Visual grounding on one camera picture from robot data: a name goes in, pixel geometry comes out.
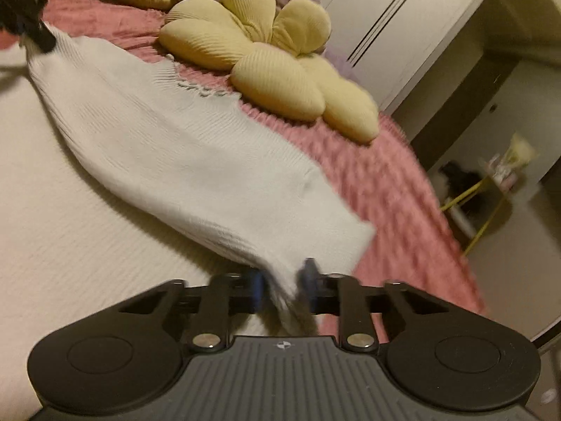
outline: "pink bed sheet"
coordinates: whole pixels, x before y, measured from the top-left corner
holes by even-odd
[[[156,38],[164,14],[100,0],[49,0],[44,19],[71,36],[103,38],[145,61],[165,52]],[[182,77],[210,87],[230,88],[228,76],[180,67]],[[380,135],[357,146],[327,127],[294,125],[241,101],[253,119],[284,136],[316,160],[333,188],[377,235],[355,269],[364,285],[401,280],[476,313],[484,304],[425,172],[400,128],[380,115]],[[322,333],[334,333],[327,318]]]

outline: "gray ribbed panel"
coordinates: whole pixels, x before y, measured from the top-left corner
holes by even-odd
[[[279,347],[283,341],[289,347]],[[194,358],[178,383],[149,406],[103,421],[535,421],[523,408],[451,414],[392,386],[371,356],[329,337],[238,337],[223,353]],[[85,421],[45,411],[35,421]]]

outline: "white sweater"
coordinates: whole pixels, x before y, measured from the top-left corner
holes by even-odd
[[[38,407],[25,361],[52,330],[170,278],[201,285],[240,270],[233,260],[266,270],[283,325],[299,332],[304,259],[350,273],[373,233],[237,95],[182,87],[171,61],[56,36],[53,53],[27,46],[47,113],[21,50],[0,56],[3,421]],[[243,332],[265,329],[252,318]]]

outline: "flower-shaped pillow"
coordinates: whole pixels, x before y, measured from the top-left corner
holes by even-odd
[[[304,121],[322,115],[344,136],[370,142],[378,134],[376,104],[313,53],[330,31],[329,16],[311,0],[291,0],[278,14],[275,0],[183,0],[166,16],[159,41],[199,66],[231,71],[232,85],[269,111]]]

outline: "white wardrobe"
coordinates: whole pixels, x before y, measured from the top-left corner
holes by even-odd
[[[332,21],[329,44],[391,113],[483,0],[321,1]]]

